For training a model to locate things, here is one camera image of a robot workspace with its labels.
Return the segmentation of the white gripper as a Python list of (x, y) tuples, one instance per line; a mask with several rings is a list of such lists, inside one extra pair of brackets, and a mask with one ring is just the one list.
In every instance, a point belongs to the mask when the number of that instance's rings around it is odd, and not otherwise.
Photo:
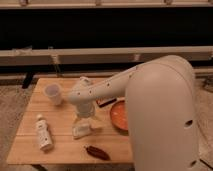
[(88, 118), (90, 117), (90, 120), (94, 122), (100, 122), (100, 118), (94, 115), (95, 113), (95, 107), (92, 102), (89, 103), (81, 103), (76, 106), (76, 118), (73, 121), (73, 126), (76, 126), (80, 121), (81, 118)]

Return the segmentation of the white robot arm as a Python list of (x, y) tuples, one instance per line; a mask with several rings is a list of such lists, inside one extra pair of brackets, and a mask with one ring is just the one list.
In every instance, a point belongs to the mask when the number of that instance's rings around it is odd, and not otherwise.
[(69, 102), (124, 97), (135, 171), (200, 171), (195, 74), (176, 55), (139, 64), (102, 82), (77, 83)]

